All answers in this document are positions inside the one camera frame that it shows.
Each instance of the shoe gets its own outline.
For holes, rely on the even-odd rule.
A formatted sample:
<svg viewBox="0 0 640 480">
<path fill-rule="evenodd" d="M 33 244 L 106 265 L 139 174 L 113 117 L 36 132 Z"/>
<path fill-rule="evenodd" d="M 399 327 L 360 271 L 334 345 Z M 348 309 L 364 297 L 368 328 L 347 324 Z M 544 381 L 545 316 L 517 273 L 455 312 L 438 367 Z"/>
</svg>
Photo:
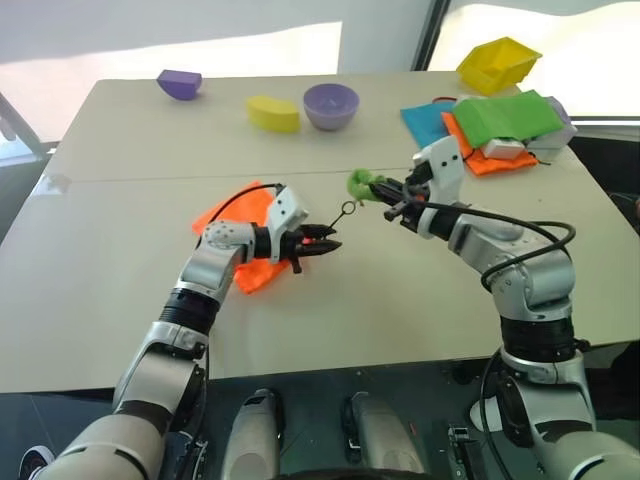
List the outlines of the shoe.
<svg viewBox="0 0 640 480">
<path fill-rule="evenodd" d="M 51 450 L 42 445 L 31 447 L 22 456 L 18 480 L 34 480 L 40 470 L 53 463 L 55 457 Z"/>
</svg>

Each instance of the floor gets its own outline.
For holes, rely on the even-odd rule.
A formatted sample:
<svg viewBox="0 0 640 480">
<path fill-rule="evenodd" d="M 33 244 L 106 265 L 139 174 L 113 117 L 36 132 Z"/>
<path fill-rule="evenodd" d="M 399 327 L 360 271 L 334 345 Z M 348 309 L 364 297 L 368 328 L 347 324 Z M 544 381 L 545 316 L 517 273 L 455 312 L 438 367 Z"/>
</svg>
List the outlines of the floor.
<svg viewBox="0 0 640 480">
<path fill-rule="evenodd" d="M 630 195 L 640 194 L 638 144 L 613 142 L 606 145 L 592 139 L 574 139 L 572 148 L 603 189 Z M 0 242 L 29 192 L 38 180 L 44 162 L 0 165 Z M 637 227 L 632 203 L 614 199 L 629 222 Z M 591 366 L 605 367 L 621 347 L 590 352 Z M 477 397 L 477 384 L 458 385 L 452 381 L 451 364 L 419 363 L 311 373 L 294 373 L 226 379 L 211 383 L 206 431 L 211 448 L 205 478 L 218 478 L 222 455 L 233 418 L 242 401 L 256 388 L 268 386 L 283 396 L 287 430 L 282 449 L 281 469 L 285 473 L 301 469 L 347 466 L 339 428 L 339 407 L 348 395 L 368 390 L 386 399 L 416 429 L 415 441 L 425 463 L 439 478 L 453 478 L 439 453 L 442 440 L 434 434 L 438 422 L 464 422 L 464 411 Z M 24 450 L 33 444 L 49 446 L 60 453 L 94 419 L 108 414 L 106 401 L 78 399 L 56 394 L 0 395 L 0 478 L 15 478 Z M 600 429 L 640 446 L 640 424 L 632 421 L 601 422 Z M 530 452 L 520 450 L 496 435 L 499 449 L 515 478 L 540 478 Z M 171 478 L 175 455 L 183 440 L 171 439 L 163 478 Z M 495 464 L 483 448 L 489 478 L 499 478 Z"/>
</svg>

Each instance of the purple block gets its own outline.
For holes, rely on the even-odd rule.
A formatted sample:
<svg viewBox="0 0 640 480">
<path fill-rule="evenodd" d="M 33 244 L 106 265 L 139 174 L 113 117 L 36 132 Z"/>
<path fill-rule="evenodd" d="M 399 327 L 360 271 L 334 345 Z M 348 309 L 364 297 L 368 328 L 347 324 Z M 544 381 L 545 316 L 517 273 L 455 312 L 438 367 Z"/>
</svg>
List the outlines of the purple block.
<svg viewBox="0 0 640 480">
<path fill-rule="evenodd" d="M 356 114 L 360 97 L 346 85 L 321 83 L 304 94 L 304 111 L 314 127 L 339 130 Z"/>
<path fill-rule="evenodd" d="M 193 100 L 202 85 L 202 75 L 179 70 L 163 70 L 157 82 L 167 95 L 178 100 Z"/>
</svg>

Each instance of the purple bowl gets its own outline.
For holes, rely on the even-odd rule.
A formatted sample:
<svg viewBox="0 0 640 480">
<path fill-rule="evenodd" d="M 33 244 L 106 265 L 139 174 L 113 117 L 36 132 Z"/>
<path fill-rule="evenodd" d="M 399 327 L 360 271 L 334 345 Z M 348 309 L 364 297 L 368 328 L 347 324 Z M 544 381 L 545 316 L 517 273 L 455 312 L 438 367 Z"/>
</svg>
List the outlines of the purple bowl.
<svg viewBox="0 0 640 480">
<path fill-rule="evenodd" d="M 352 89 L 337 83 L 321 83 L 304 94 L 304 111 L 314 127 L 339 130 L 356 114 L 360 97 Z"/>
</svg>

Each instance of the orange cloth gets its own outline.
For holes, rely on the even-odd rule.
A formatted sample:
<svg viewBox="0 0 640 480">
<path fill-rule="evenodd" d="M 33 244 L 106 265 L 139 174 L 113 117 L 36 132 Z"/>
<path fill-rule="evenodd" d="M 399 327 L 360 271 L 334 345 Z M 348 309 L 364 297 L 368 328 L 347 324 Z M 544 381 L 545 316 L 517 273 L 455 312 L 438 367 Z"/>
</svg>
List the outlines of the orange cloth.
<svg viewBox="0 0 640 480">
<path fill-rule="evenodd" d="M 260 185 L 255 181 L 245 186 L 242 190 Z M 231 205 L 225 208 L 216 220 L 232 220 L 235 222 L 255 222 L 264 226 L 267 221 L 267 209 L 273 197 L 266 189 L 254 190 L 236 199 Z M 211 217 L 218 211 L 224 202 L 218 203 L 215 207 L 201 215 L 193 224 L 191 229 L 197 235 L 202 235 Z M 254 259 L 250 263 L 239 265 L 233 279 L 240 290 L 246 294 L 253 293 L 266 286 L 271 280 L 277 277 L 287 265 L 288 261 L 278 264 L 269 263 L 267 258 Z"/>
<path fill-rule="evenodd" d="M 471 148 L 467 137 L 456 122 L 455 117 L 451 113 L 443 113 L 442 120 L 451 135 L 455 135 L 458 139 L 460 153 L 466 159 L 467 166 L 476 175 L 487 175 L 489 173 L 507 172 L 509 170 L 517 170 L 524 167 L 532 167 L 538 164 L 536 157 L 526 150 L 520 153 L 516 158 L 505 160 L 502 158 L 487 158 L 482 150 Z"/>
</svg>

